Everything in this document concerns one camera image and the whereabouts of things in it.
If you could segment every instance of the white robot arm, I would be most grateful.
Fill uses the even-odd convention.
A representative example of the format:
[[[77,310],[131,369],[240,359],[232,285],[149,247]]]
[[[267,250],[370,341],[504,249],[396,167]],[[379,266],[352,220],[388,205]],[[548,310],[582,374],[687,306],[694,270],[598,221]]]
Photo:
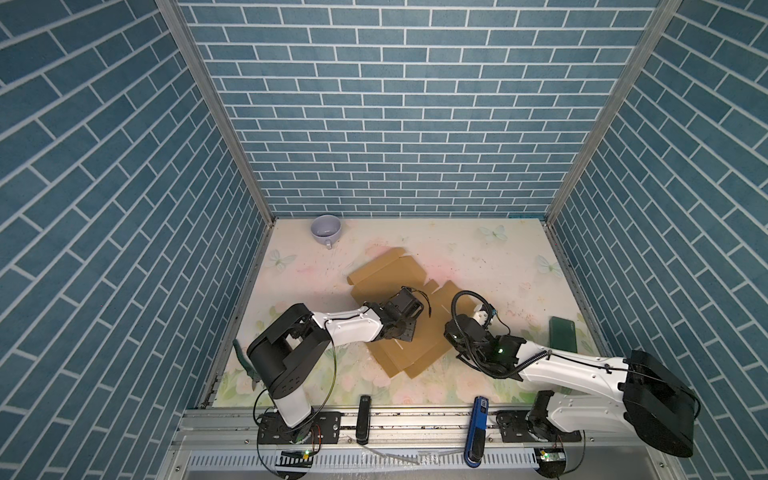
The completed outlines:
[[[694,402],[691,392],[654,357],[633,352],[629,359],[584,356],[528,342],[512,336],[493,336],[475,318],[457,315],[462,291],[452,304],[452,321],[445,338],[464,363],[497,379],[533,382],[543,388],[528,416],[531,433],[553,440],[560,432],[589,429],[633,431],[649,445],[676,456],[693,453]],[[291,306],[254,340],[247,355],[270,392],[290,429],[310,417],[312,408],[304,380],[326,347],[351,342],[399,338],[409,341],[423,305],[410,289],[384,305],[367,303],[357,310],[310,312],[303,304]],[[300,339],[295,348],[291,346]],[[562,395],[547,388],[568,387],[585,395]]]

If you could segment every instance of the coffee mug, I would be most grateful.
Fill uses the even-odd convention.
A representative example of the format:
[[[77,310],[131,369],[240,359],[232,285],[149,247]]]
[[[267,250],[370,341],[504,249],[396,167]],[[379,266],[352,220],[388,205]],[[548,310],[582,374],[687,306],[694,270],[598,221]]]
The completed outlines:
[[[333,244],[341,237],[341,220],[333,215],[321,215],[312,222],[310,230],[318,243],[331,250]]]

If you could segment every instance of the floral tablecloth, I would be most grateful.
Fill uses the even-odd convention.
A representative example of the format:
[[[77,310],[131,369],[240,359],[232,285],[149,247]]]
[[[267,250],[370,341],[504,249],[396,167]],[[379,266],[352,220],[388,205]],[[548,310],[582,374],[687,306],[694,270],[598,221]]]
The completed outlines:
[[[453,280],[488,299],[513,334],[546,345],[549,318],[560,316],[576,322],[579,353],[597,352],[538,220],[343,220],[343,234],[332,250],[312,238],[310,223],[277,221],[237,334],[243,349],[294,303],[325,312],[357,308],[347,274],[391,247],[405,247],[429,278],[439,284]],[[491,330],[506,331],[496,322]],[[453,352],[414,379],[403,372],[389,378],[363,343],[338,347],[336,356],[330,406],[356,406],[362,394],[371,395],[375,406],[464,405],[478,395],[492,402],[530,403],[539,390],[531,383],[491,379]],[[323,402],[332,378],[328,349],[305,383],[312,404]],[[214,407],[252,406],[262,388],[253,385],[232,352]],[[267,396],[260,404],[270,404]]]

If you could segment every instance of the blue brick wall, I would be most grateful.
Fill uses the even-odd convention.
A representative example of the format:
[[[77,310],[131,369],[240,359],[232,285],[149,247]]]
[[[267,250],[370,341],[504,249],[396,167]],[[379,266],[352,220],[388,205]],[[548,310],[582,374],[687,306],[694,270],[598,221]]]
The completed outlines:
[[[684,0],[555,222],[613,350],[702,399],[689,478],[768,476],[766,23]]]
[[[263,221],[153,0],[0,2],[0,478],[144,478]]]
[[[540,217],[657,0],[181,3],[277,214]]]

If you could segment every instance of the flattened cardboard box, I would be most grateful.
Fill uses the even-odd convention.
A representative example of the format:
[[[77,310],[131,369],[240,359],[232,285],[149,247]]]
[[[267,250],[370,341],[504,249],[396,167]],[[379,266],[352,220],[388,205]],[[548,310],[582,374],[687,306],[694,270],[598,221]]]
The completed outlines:
[[[427,273],[406,253],[406,249],[392,248],[352,272],[347,282],[353,286],[352,297],[360,305],[364,302],[384,303],[403,286],[429,295],[431,317],[426,301],[418,293],[415,294],[425,305],[416,320],[413,341],[389,339],[366,344],[388,376],[405,372],[408,377],[414,378],[451,349],[443,332],[445,324],[451,319],[453,296],[461,289],[450,280],[440,288],[434,280],[428,281]],[[474,305],[469,297],[463,296],[458,301],[458,310],[472,311]]]

